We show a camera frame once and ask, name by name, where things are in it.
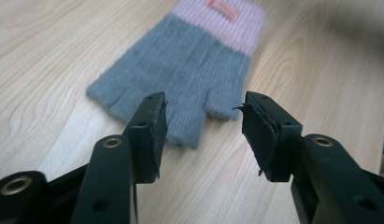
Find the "ribbed cuff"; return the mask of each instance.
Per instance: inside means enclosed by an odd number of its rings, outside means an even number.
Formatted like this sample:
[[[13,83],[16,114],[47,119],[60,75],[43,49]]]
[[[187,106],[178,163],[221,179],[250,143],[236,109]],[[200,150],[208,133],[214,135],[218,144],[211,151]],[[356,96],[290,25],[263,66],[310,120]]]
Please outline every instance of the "ribbed cuff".
[[[179,0],[172,14],[249,56],[255,50],[264,23],[263,9],[243,0]]]

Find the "wood grain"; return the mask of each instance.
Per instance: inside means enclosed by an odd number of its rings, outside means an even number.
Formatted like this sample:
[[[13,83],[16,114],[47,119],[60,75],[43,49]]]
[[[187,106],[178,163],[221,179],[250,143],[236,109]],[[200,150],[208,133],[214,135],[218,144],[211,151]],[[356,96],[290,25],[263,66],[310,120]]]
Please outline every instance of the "wood grain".
[[[246,90],[271,96],[377,173],[384,143],[384,1],[255,1],[266,24]],[[124,124],[85,96],[176,0],[0,1],[0,178],[48,180]],[[138,187],[140,223],[297,223],[289,183],[258,177],[241,122],[206,123],[198,150],[166,147]]]

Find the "wooden table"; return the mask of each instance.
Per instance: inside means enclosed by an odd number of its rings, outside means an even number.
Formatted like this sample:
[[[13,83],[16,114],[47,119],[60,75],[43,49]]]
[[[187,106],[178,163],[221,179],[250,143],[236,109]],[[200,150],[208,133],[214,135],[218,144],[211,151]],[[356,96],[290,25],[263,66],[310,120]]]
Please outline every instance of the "wooden table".
[[[384,142],[384,1],[260,0],[266,24],[247,90],[378,172]],[[0,178],[48,180],[87,163],[124,124],[87,86],[175,0],[0,1]],[[269,183],[241,120],[206,123],[198,150],[166,147],[162,177],[139,186],[140,223],[297,223],[289,183]]]

